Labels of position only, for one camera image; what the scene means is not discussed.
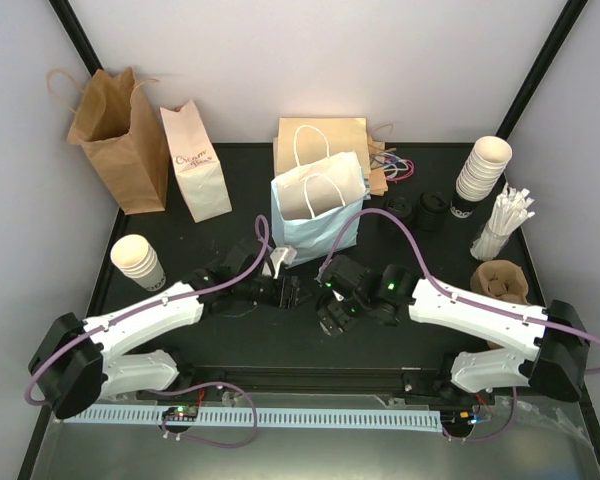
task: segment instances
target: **black tabletop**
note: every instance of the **black tabletop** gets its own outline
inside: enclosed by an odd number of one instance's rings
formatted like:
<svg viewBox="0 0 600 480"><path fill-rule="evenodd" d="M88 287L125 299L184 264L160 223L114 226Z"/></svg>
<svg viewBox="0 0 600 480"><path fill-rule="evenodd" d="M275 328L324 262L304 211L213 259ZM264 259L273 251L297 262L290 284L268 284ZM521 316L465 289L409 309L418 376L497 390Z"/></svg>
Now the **black tabletop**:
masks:
<svg viewBox="0 0 600 480"><path fill-rule="evenodd" d="M416 201L424 191L440 191L448 198L471 146L448 145L399 148L398 154L415 163L415 174L390 186L388 195ZM173 175L169 179L167 210L134 215L118 235L137 233L156 250L168 284L184 274L224 256L241 238L254 236L254 219L263 213L270 218L270 181L273 178L271 145L217 146L233 211L196 224L187 210ZM468 219L449 214L441 231L414 230L424 258L434 276L468 289L469 278L479 262L469 247L490 214L497 191ZM383 198L372 197L365 207L381 206ZM358 244L346 251L354 260L381 272L388 263L400 263L419 272L407 241L399 234L386 235L376 216L361 219ZM520 238L512 236L499 258L520 265L529 278L531 265ZM311 292L321 290L313 280L322 259L294 267ZM133 281L113 270L103 311L111 312L150 296ZM531 286L529 301L538 301ZM438 368L445 353L482 351L481 339L451 329L416 322L383 327L374 321L359 322L338 338L326 336L310 300L291 310L236 303L222 316L208 316L200 323L169 332L150 343L150 348L178 350L194 366L321 369Z"/></svg>

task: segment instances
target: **paper bag handle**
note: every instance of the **paper bag handle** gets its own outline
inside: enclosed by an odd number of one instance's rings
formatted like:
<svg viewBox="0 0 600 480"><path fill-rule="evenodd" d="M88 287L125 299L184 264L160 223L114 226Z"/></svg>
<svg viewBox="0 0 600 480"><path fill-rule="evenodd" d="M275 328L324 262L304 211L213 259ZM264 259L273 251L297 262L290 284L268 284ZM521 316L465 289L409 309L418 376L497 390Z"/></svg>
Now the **paper bag handle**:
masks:
<svg viewBox="0 0 600 480"><path fill-rule="evenodd" d="M322 138L324 138L324 143L327 144L327 157L330 157L331 155L329 155L329 140L327 140L327 137L324 136L324 133L322 133L319 128L316 128L313 125L300 125L298 128L296 128L296 133L294 133L293 135L293 156L296 159L296 166L300 166L300 160L298 159L298 132L303 128L311 128L318 132L320 135L322 135Z"/></svg>
<svg viewBox="0 0 600 480"><path fill-rule="evenodd" d="M316 218L316 214L313 211L313 208L311 208L311 202L309 202L309 194L307 193L307 180L309 180L312 177L323 177L325 180L327 180L331 185L333 185L333 188L336 189L336 192L338 192L338 196L340 197L340 201L342 202L342 206L344 207L346 205L347 202L344 201L344 197L342 196L342 192L340 191L340 189L338 188L338 186L333 182L333 180L331 180L329 177L327 177L324 173L314 173L314 174L309 175L307 178L304 179L304 199L307 202L307 207L309 207L309 212L311 213L311 218Z"/></svg>
<svg viewBox="0 0 600 480"><path fill-rule="evenodd" d="M62 98L58 92L56 92L53 87L51 86L51 77L53 77L56 73L62 73L65 77L67 77L69 80L71 80L71 82L78 87L78 90L80 90L82 93L84 93L84 88L82 88L82 85L80 85L80 82L78 82L76 80L76 77L74 77L73 75L71 75L69 72L67 72L64 68L54 68L53 70L50 70L49 72L47 72L46 75L46 79L47 79L47 90L49 90L49 93L52 94L53 96L55 96L58 100L60 100L60 102L67 107L69 110L71 110L74 114L76 113L76 111L71 108L71 105L69 105L69 102L67 102L64 98Z"/></svg>
<svg viewBox="0 0 600 480"><path fill-rule="evenodd" d="M138 83L135 87L133 87L133 90L131 90L131 95L133 95L133 92L136 91L136 88L141 87L145 83L160 83L160 80L158 80L157 78L145 78L144 80L140 81L140 83Z"/></svg>

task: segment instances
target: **metal frame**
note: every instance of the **metal frame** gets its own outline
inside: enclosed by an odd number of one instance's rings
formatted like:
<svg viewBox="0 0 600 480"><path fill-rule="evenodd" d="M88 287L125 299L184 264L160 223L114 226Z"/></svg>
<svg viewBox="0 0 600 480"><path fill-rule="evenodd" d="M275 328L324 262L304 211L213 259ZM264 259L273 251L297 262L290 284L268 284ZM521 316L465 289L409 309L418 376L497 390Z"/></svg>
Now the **metal frame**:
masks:
<svg viewBox="0 0 600 480"><path fill-rule="evenodd" d="M93 75L98 69L102 68L102 64L96 55L95 50L93 49L89 38L87 37L85 31L80 25L80 21L78 20L73 8L71 7L68 0L49 0L49 3L53 7L58 19L62 23L65 28L71 42L75 46L78 54L82 58L86 68ZM507 114L505 115L502 124L497 130L496 135L507 139L513 129L515 128L518 120L522 116L526 106L529 101L533 97L536 89L542 82L544 75L548 71L553 59L556 57L560 47L564 43L565 39L569 35L573 25L577 21L580 13L584 9L587 4L587 0L568 0L565 3L565 6L556 20L551 32L549 33L542 49L538 53L533 66L529 70L520 90L516 94L513 102ZM108 249L111 248L113 243L120 237L121 232L124 231L124 226L126 224L126 216L122 213L121 210L118 211L118 216L116 217L116 221L113 227L113 231L111 233L111 238L109 240ZM524 239L524 235L522 231L519 229L517 234L522 241L524 246L524 255L529 261L530 265L533 265L531 255L529 254L529 250L527 248L526 241ZM93 296L91 298L91 302L89 304L88 315L96 315L101 313L102 306L104 302L104 298L106 297L106 293L109 287L109 283L111 280L111 275L113 273L113 267L108 257L105 257L100 268L100 272L98 275L96 288L93 292ZM536 291L541 294L540 284L537 276L535 275L535 271L532 270L532 276L529 279L532 283L533 287ZM598 423L598 419L596 417L595 411L591 404L591 400L587 392L585 392L585 398L580 402L580 407L582 410L582 414L584 416L587 430L589 432L589 436L591 437L591 441L595 448L596 458L600 465L600 425ZM19 480L26 480L31 478L31 474L33 472L33 468L35 465L36 458L38 456L40 446L42 444L42 440L44 438L44 434L51 418L51 410L48 407L43 407L38 421L36 423L36 427L31 437L31 441L29 443L29 448L27 449L27 453L25 455L20 474L18 475Z"/></svg>

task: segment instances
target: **cable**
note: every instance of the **cable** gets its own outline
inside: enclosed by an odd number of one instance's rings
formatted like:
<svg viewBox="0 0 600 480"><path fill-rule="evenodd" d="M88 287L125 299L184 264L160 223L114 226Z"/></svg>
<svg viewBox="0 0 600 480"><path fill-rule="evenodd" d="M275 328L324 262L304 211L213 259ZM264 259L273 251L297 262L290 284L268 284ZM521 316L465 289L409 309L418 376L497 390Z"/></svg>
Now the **cable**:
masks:
<svg viewBox="0 0 600 480"><path fill-rule="evenodd" d="M196 437L195 435L186 435L184 433L169 432L167 430L167 420L169 419L169 417L165 417L164 420L162 420L162 432L165 434L165 436L172 436L175 438L184 438L185 440L191 440L192 442L202 443L203 445L210 445L212 447L218 447L218 448L240 448L240 447L244 447L245 445L249 445L251 442L253 442L255 440L256 436L258 435L258 411L256 410L256 406L253 403L253 400L251 399L251 397L247 394L247 392L242 390L237 385L233 385L232 383L227 383L227 382L207 382L207 383L201 383L199 385L194 385L193 387L185 388L184 390L178 390L175 392L163 392L160 390L147 390L147 391L154 393L156 395L162 395L164 397L177 397L178 395L184 395L185 393L195 392L196 390L201 390L201 389L204 389L207 387L230 388L232 390L235 390L236 392L238 392L245 398L247 403L249 403L249 406L251 407L251 413L253 414L253 426L251 427L251 435L249 435L245 440L242 440L237 443L215 442L213 440L207 440L206 438Z"/></svg>
<svg viewBox="0 0 600 480"><path fill-rule="evenodd" d="M377 167L373 167L372 170L383 169L387 177L387 181L390 182L399 182L400 180L405 180L412 176L415 170L415 165L411 160L401 158L394 153L380 152L371 154L370 157L372 163L379 164ZM380 161L378 160L378 157L387 159L387 161Z"/></svg>
<svg viewBox="0 0 600 480"><path fill-rule="evenodd" d="M429 283L431 283L431 285L433 285L433 288L435 288L438 291L438 293L440 293L442 296L444 296L446 298L450 298L450 299L454 298L454 300L457 302L464 303L465 305L470 305L472 307L476 307L481 310L484 310L484 311L487 311L490 313L494 313L496 315L504 315L505 317L512 318L514 320L519 320L521 322L533 323L535 325L540 325L540 326L543 326L546 328L552 328L554 330L559 330L561 332L569 333L571 335L575 335L576 337L584 338L585 340L588 340L589 342L595 343L596 345L600 346L600 338L595 337L588 332L578 330L577 328L567 327L566 325L561 325L559 323L551 322L549 320L542 320L539 318L527 317L526 315L520 314L520 313L508 312L508 311L502 310L498 307L492 307L491 305L485 305L484 303L481 303L479 301L470 300L468 298L464 298L464 297L460 297L460 296L458 296L457 298L452 297L452 293L447 291L442 285L440 285L438 283L438 280L436 280L436 278L433 275L431 275L431 272L429 272L429 269L427 268L427 264L425 263L424 258L422 257L422 253L420 252L420 249L418 248L418 244L416 243L416 240L415 240L415 238L413 238L413 235L411 234L409 229L404 225L404 223L402 223L396 217L391 215L389 212L385 212L384 210L381 210L379 208L366 208L364 210L361 210L358 213L356 213L355 215L353 215L347 221L347 223L344 224L344 226L338 233L338 236L336 237L336 240L333 243L333 246L331 247L331 250L329 251L327 258L325 259L324 263L318 270L318 278L320 278L320 275L322 275L322 272L324 271L326 266L329 264L329 262L333 258L333 254L335 253L336 248L338 248L338 244L342 240L342 236L347 231L347 229L351 226L351 224L357 218L359 218L363 215L368 215L370 213L376 213L378 215L387 217L389 220L391 220L393 223L395 223L398 226L398 228L400 228L400 230L402 230L402 233L404 233L404 235L407 237L407 240L411 244L413 253L416 256L416 259L418 260L418 264L420 265L420 268L422 269L422 273L424 274L425 278L429 281ZM600 367L589 368L585 371L585 373L587 373L589 375L600 373Z"/></svg>
<svg viewBox="0 0 600 480"><path fill-rule="evenodd" d="M478 402L480 402L482 405L484 405L487 408L487 411L493 415L493 410L491 409L491 407L489 405L487 405L487 402L484 401L484 399L482 398L482 396L479 393L476 393L476 398L478 399Z"/></svg>
<svg viewBox="0 0 600 480"><path fill-rule="evenodd" d="M262 235L260 234L259 227L263 228L264 234L262 234ZM244 280L246 277L251 275L251 273L262 262L265 254L267 253L268 246L269 246L269 224L267 223L267 219L264 217L264 215L258 215L256 217L255 230L256 230L256 236L258 237L258 240L260 240L262 242L262 248L260 249L260 253L256 257L255 261L244 272L242 272L240 275L236 276L235 278L233 278L231 280L221 283L220 285L215 285L215 286L209 287L209 288L203 288L202 290L197 290L197 291L193 291L193 292L180 293L178 295L173 295L171 297L167 297L167 300L170 302L174 302L176 300L182 300L184 298L197 297L200 295L206 295L208 293L217 292L218 290L222 290L224 288L228 288L232 285L235 285L236 283ZM132 317L138 313L142 313L146 310L150 310L153 307L158 307L161 305L163 305L162 299L147 303L145 305L141 305L141 306L134 308L132 310L129 310L128 312L125 312L122 315L120 315L119 317L115 318L114 320L109 322L109 326L110 327L115 326L118 323L122 322L123 320L126 320L129 317ZM73 347L75 347L76 345L85 341L86 339L92 337L96 333L102 332L104 330L105 330L105 328L103 326L100 326L100 327L94 328L93 330L89 330L88 332L85 332L81 335L78 335L76 338L71 340L69 343L67 343L63 347L59 348L58 351L56 351L53 355L51 355L42 365L40 365L40 367L33 373L33 375L31 375L31 380L29 381L29 384L27 385L27 388L25 389L25 392L24 392L25 401L29 405L33 405L36 407L46 405L48 403L46 400L36 400L31 396L31 393L33 392L33 388L35 387L36 383L38 383L38 380L40 380L40 377L42 377L42 375L44 375L44 373L51 367L51 365L53 365L60 357L62 357L65 353L67 353Z"/></svg>
<svg viewBox="0 0 600 480"><path fill-rule="evenodd" d="M205 390L204 388L201 388L200 390L198 390L198 402L196 403L196 407L200 408L202 406L202 400L204 400L204 395L205 395Z"/></svg>
<svg viewBox="0 0 600 480"><path fill-rule="evenodd" d="M507 423L504 425L504 427L502 427L497 432L492 433L491 435L487 435L486 437L480 438L454 437L450 435L449 432L447 432L447 429L444 428L444 426L442 427L442 433L445 437L449 439L449 441L456 440L462 443L483 443L500 438L502 435L509 431L509 429L516 422L516 417L518 416L518 391L516 390L516 387L512 388L511 402L511 415L509 415L509 420L507 420Z"/></svg>

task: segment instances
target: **metal floor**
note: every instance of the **metal floor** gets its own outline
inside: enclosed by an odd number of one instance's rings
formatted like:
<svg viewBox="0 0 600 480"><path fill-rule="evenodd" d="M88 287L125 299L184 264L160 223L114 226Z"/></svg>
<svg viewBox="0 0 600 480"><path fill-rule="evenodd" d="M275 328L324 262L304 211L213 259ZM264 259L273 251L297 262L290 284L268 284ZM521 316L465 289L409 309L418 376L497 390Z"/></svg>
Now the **metal floor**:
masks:
<svg viewBox="0 0 600 480"><path fill-rule="evenodd" d="M479 425L476 436L502 426L508 400L499 401L497 420ZM427 432L262 428L252 444L225 450L165 440L154 426L52 424L32 478L600 479L582 425L577 405L535 397L519 402L518 421L506 435L484 444L449 443ZM237 441L248 432L197 427L190 433Z"/></svg>

